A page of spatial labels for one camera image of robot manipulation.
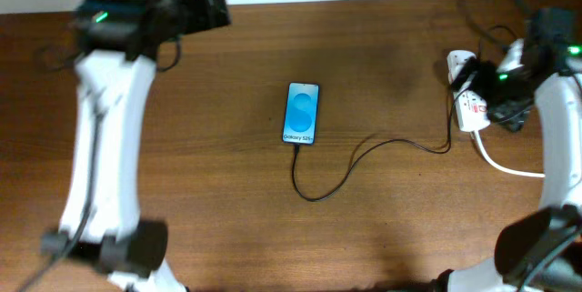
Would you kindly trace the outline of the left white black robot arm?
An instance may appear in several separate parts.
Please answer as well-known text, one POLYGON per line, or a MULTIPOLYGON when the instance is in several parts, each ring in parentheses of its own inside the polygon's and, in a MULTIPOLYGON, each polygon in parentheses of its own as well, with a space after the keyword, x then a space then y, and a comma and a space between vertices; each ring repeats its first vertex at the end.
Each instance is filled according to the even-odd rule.
POLYGON ((124 291, 181 291, 166 260, 168 227, 140 214, 137 168, 159 47, 229 25, 226 0, 83 0, 72 181, 56 230, 41 249, 73 259, 124 291))

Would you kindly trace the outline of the white power strip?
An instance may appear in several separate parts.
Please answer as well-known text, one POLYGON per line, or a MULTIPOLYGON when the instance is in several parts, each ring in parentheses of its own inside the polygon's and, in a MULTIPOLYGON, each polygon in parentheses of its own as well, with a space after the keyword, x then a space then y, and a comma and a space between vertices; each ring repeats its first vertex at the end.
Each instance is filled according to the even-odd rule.
MULTIPOLYGON (((454 50, 447 56, 448 82, 452 84, 466 62, 476 55, 466 50, 454 50)), ((471 133, 487 128, 491 122, 487 118, 487 102, 478 94, 467 90, 469 81, 458 91, 453 92, 456 99, 457 121, 459 129, 471 133)))

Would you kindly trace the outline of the blue screen Galaxy smartphone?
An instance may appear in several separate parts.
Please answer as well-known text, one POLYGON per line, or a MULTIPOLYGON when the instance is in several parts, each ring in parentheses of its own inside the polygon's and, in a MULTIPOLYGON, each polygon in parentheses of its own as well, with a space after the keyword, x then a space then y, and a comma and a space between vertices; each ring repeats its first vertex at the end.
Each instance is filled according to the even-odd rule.
POLYGON ((282 140, 288 144, 313 145, 316 137, 316 119, 319 85, 290 83, 282 140))

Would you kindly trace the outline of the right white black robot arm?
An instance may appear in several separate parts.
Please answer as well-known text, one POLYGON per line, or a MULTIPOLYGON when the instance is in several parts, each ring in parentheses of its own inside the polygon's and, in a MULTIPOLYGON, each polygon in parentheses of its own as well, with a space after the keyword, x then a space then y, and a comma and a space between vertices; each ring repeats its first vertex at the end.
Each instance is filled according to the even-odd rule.
POLYGON ((542 8, 499 65, 467 52, 449 54, 452 89, 480 96, 490 122, 517 127, 529 110, 538 111, 544 181, 537 211, 501 231, 491 258, 443 272, 431 290, 580 290, 581 46, 574 26, 572 11, 542 8))

